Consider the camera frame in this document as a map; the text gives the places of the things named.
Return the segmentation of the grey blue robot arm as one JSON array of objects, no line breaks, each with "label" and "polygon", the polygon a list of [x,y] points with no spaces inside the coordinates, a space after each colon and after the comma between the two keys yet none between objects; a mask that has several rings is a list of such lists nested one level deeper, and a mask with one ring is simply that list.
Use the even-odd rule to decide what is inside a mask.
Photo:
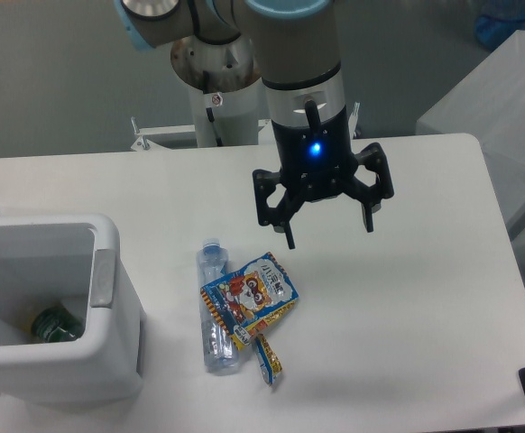
[{"label": "grey blue robot arm", "polygon": [[118,1],[115,9],[139,49],[170,45],[173,69],[204,98],[199,121],[215,144],[229,139],[217,114],[230,95],[264,86],[281,166],[253,173],[260,225],[289,234],[305,203],[347,195],[373,230],[373,213],[394,190],[380,144],[351,148],[333,2]]}]

